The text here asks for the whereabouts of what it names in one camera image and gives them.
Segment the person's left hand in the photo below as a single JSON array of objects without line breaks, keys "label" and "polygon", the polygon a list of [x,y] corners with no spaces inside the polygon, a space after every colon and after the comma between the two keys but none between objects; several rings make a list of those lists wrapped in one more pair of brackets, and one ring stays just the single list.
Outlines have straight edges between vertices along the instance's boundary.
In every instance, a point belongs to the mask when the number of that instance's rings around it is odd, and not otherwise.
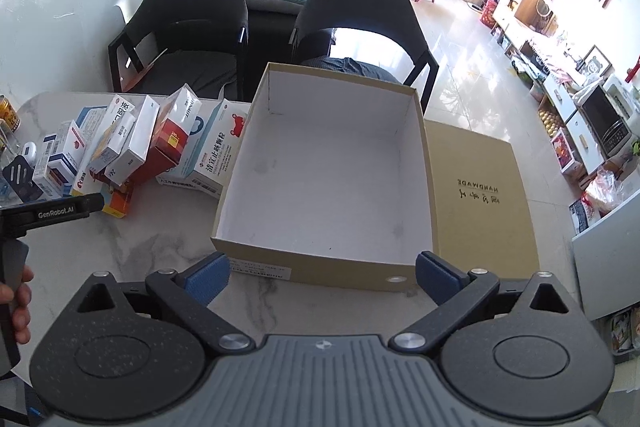
[{"label": "person's left hand", "polygon": [[28,309],[29,303],[32,301],[32,290],[28,284],[34,279],[34,272],[28,265],[24,266],[22,273],[22,283],[18,285],[15,291],[12,291],[6,284],[1,284],[2,305],[9,305],[12,310],[12,323],[14,327],[15,340],[19,345],[27,345],[30,335],[29,323],[32,317]]}]

